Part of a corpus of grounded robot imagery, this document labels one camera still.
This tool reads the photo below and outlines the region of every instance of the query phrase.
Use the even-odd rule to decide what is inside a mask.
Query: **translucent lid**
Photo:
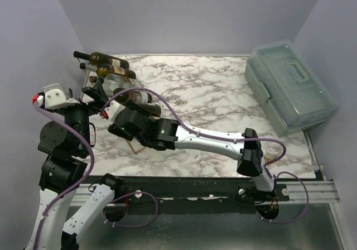
[[[248,60],[288,128],[326,119],[337,102],[288,40],[257,46]]]

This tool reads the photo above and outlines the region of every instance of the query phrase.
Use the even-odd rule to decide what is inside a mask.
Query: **bottle neck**
[[[84,59],[84,60],[89,60],[90,59],[90,55],[85,54],[85,53],[81,53],[78,51],[74,51],[73,52],[73,57],[77,58],[77,59]]]

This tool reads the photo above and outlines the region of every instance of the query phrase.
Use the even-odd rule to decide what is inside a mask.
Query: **table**
[[[162,95],[186,123],[221,132],[255,129],[259,137],[278,138],[255,99],[245,77],[246,57],[133,55],[127,59],[143,85]],[[162,108],[161,117],[173,118]],[[237,161],[197,150],[155,151],[135,155],[122,138],[107,131],[108,121],[91,116],[97,127],[92,175],[107,172],[122,176],[240,177]],[[303,132],[280,138],[287,154],[269,166],[272,174],[288,171],[300,178],[315,178],[313,161]],[[280,146],[262,142],[263,150]]]

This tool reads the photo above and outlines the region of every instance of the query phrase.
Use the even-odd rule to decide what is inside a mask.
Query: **box handle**
[[[268,100],[270,99],[271,96],[270,96],[266,86],[262,82],[259,83],[259,86],[260,86],[260,89],[261,89],[260,98],[262,99],[262,101],[264,103],[266,103],[266,102],[268,102]]]
[[[300,78],[300,76],[299,76],[300,79],[297,79],[297,82],[299,84],[302,84],[310,79],[309,75],[306,73],[305,69],[300,65],[299,62],[286,62],[285,65],[286,65],[286,67],[295,66],[296,69],[299,71],[299,73],[302,75],[302,78]]]

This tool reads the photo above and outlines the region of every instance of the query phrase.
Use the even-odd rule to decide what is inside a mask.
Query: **bolt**
[[[284,195],[284,196],[288,196],[289,195],[289,190],[287,188],[284,188],[281,190],[281,193]]]
[[[239,196],[244,197],[244,196],[245,196],[245,190],[244,190],[244,189],[240,189],[240,190],[238,191],[238,194],[239,194]]]

